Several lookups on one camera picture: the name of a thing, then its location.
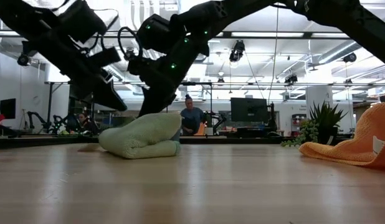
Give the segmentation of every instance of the wooden table surface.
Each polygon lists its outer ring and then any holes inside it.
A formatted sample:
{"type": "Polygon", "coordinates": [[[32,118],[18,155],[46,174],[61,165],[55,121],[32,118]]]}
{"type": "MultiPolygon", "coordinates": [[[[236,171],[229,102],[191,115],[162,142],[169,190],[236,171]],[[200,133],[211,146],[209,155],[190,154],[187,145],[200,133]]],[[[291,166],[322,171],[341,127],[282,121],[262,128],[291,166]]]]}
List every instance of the wooden table surface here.
{"type": "Polygon", "coordinates": [[[385,171],[266,145],[136,161],[91,148],[0,151],[0,224],[385,223],[385,171]]]}

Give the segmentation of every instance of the blue shirt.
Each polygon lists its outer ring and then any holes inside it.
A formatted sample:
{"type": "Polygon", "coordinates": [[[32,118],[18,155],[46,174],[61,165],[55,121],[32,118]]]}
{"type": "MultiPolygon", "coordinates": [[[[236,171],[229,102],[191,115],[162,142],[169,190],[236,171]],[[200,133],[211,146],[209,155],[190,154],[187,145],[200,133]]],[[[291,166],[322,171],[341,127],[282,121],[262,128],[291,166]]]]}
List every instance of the blue shirt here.
{"type": "Polygon", "coordinates": [[[192,110],[184,109],[180,115],[183,117],[182,125],[185,128],[192,129],[191,134],[196,134],[199,130],[199,125],[204,119],[204,112],[199,108],[193,108],[192,110]]]}

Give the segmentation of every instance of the black monitor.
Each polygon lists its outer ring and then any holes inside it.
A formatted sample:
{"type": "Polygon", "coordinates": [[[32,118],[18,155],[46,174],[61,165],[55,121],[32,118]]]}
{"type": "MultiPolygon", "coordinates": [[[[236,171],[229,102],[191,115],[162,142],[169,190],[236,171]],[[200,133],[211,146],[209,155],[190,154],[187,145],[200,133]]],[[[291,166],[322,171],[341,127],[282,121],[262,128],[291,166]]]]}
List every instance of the black monitor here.
{"type": "Polygon", "coordinates": [[[0,100],[0,115],[6,119],[16,118],[16,99],[0,100]]]}
{"type": "Polygon", "coordinates": [[[231,98],[231,120],[264,122],[269,120],[266,99],[231,98]]]}

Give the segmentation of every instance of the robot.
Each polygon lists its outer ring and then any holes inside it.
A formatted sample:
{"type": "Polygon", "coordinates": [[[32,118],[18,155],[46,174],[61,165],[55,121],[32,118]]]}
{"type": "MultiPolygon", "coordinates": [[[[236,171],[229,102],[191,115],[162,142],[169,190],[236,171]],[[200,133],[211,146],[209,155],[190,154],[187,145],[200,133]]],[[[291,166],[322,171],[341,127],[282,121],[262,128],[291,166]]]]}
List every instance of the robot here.
{"type": "MultiPolygon", "coordinates": [[[[169,21],[154,14],[137,33],[127,27],[119,30],[118,43],[124,59],[129,61],[128,71],[149,86],[143,89],[145,99],[139,116],[158,113],[173,102],[177,87],[196,57],[209,55],[210,39],[234,21],[268,6],[290,9],[310,21],[339,28],[385,63],[385,22],[360,5],[359,0],[208,1],[173,15],[169,21]],[[120,35],[124,30],[136,38],[140,46],[138,55],[121,46],[120,35]],[[144,58],[143,49],[166,55],[157,60],[144,58]]],[[[85,43],[97,35],[97,44],[109,27],[83,0],[76,0],[59,16],[54,14],[55,10],[32,7],[22,0],[0,0],[2,21],[27,39],[19,63],[27,63],[28,57],[39,52],[79,88],[78,97],[93,93],[97,103],[126,110],[113,90],[112,76],[103,69],[121,60],[115,48],[90,55],[90,49],[75,43],[85,43]]]]}

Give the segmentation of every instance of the folded green towel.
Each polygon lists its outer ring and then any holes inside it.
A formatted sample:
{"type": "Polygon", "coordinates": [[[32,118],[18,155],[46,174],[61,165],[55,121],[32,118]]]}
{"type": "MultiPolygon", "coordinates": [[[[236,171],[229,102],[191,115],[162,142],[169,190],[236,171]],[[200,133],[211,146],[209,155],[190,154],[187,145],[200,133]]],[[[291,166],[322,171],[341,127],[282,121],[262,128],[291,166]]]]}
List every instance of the folded green towel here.
{"type": "Polygon", "coordinates": [[[170,140],[179,130],[181,116],[174,113],[144,115],[98,137],[103,149],[127,159],[175,156],[180,143],[170,140]]]}

